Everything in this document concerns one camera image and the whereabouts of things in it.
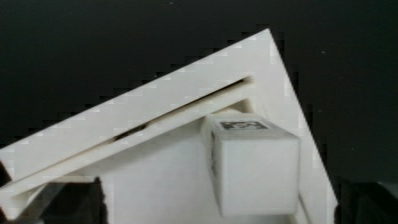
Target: white box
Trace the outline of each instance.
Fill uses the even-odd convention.
[[[255,114],[207,116],[221,216],[294,214],[298,138]]]

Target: label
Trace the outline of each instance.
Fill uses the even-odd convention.
[[[257,121],[221,121],[219,126],[225,130],[267,129]]]

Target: black background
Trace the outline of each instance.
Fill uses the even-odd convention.
[[[395,1],[0,0],[0,144],[269,28],[331,179],[398,182]]]

